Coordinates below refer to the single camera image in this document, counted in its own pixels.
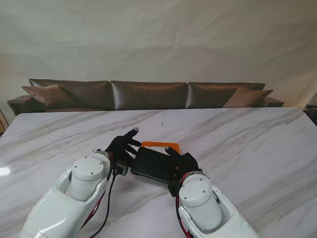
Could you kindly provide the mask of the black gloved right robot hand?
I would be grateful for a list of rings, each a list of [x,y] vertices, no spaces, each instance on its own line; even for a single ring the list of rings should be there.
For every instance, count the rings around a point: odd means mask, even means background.
[[[190,154],[179,154],[171,147],[165,148],[166,153],[171,159],[172,181],[180,181],[186,173],[202,171],[199,168],[197,160]]]

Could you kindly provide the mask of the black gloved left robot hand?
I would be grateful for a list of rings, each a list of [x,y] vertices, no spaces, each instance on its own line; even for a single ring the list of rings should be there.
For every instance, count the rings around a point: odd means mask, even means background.
[[[142,146],[141,142],[133,139],[138,131],[139,129],[135,127],[125,135],[115,137],[105,149],[105,152],[107,152],[115,162],[124,162],[128,167],[133,167],[134,158],[131,155],[136,156],[137,154],[137,150],[134,147]]]

